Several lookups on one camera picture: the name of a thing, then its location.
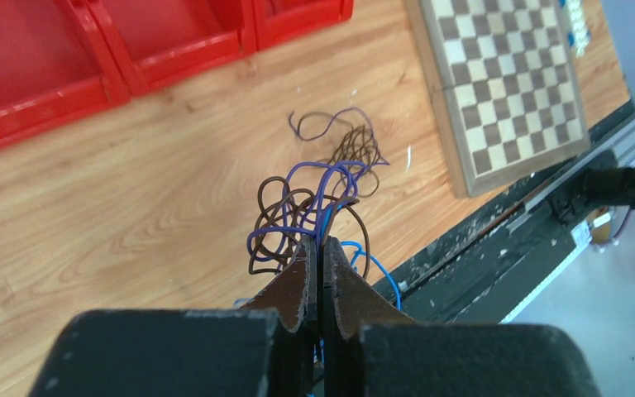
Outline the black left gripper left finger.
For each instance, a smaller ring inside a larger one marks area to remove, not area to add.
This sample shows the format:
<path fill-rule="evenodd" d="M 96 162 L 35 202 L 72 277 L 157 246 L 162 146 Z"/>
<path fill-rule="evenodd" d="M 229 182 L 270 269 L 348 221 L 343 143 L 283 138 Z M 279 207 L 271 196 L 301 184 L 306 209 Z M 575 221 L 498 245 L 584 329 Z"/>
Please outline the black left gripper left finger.
<path fill-rule="evenodd" d="M 241 309 L 275 315 L 266 370 L 268 396 L 306 396 L 313 388 L 317 338 L 317 247 L 302 237 L 289 265 Z"/>

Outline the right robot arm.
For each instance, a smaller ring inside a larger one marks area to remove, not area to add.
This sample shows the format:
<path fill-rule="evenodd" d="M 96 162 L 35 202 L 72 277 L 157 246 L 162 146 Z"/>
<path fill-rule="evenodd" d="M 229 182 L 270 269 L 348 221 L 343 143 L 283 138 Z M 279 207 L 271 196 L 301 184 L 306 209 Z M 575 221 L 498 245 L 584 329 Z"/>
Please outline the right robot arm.
<path fill-rule="evenodd" d="M 549 196 L 551 213 L 562 223 L 602 206 L 635 209 L 635 166 L 583 170 Z"/>

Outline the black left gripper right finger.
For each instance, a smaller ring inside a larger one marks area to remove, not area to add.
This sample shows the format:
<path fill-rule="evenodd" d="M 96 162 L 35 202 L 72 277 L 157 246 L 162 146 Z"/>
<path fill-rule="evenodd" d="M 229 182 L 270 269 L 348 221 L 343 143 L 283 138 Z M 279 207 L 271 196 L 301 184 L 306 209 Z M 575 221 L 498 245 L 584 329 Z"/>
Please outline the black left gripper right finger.
<path fill-rule="evenodd" d="M 349 265 L 341 242 L 322 241 L 323 390 L 326 396 L 362 396 L 365 361 L 360 331 L 378 324 L 415 324 Z"/>

